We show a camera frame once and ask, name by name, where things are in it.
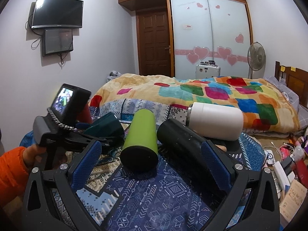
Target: wooden headboard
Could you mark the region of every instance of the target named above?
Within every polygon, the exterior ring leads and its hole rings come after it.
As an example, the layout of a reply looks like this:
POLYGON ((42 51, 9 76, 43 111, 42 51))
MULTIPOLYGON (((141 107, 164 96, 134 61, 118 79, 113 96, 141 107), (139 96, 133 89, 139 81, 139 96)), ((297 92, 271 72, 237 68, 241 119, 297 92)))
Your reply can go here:
POLYGON ((299 68, 281 66, 276 62, 275 77, 279 78, 285 74, 287 87, 293 90, 299 97, 299 103, 307 108, 308 103, 308 72, 299 68))

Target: green thermos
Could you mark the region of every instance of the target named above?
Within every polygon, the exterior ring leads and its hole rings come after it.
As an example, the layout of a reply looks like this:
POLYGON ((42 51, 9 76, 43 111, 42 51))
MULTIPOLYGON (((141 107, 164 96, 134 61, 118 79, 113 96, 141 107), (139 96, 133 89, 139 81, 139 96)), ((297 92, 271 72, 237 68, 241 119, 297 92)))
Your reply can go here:
POLYGON ((134 115, 120 160, 132 172, 148 172, 158 164, 155 116, 148 109, 134 115))

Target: white thermos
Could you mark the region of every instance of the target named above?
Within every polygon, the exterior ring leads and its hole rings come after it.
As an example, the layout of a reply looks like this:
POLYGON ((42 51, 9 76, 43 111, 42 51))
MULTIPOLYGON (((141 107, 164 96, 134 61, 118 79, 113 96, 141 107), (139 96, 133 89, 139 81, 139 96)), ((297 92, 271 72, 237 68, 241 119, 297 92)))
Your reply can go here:
POLYGON ((186 117, 186 126, 199 135, 227 141, 240 137, 243 124, 240 109, 201 102, 190 105, 186 117))

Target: black thermos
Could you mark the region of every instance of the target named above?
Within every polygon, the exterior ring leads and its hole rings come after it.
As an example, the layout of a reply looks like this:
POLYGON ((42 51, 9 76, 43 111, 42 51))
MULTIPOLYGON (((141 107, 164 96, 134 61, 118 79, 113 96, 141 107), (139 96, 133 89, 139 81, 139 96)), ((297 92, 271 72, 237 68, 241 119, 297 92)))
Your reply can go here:
POLYGON ((206 141, 205 138, 176 119, 164 121, 157 130, 157 138, 171 153, 172 158, 202 187, 221 199, 225 196, 202 157, 201 144, 206 141))

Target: camera screen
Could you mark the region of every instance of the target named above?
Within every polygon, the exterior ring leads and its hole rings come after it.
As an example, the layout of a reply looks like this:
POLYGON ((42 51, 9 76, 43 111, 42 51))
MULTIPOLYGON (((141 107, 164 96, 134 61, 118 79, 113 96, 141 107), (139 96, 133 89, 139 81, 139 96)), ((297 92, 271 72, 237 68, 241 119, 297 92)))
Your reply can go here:
POLYGON ((63 114, 70 98, 73 95, 73 91, 67 88, 62 88, 60 93, 58 94, 56 100, 54 101, 53 107, 57 110, 61 115, 63 114))

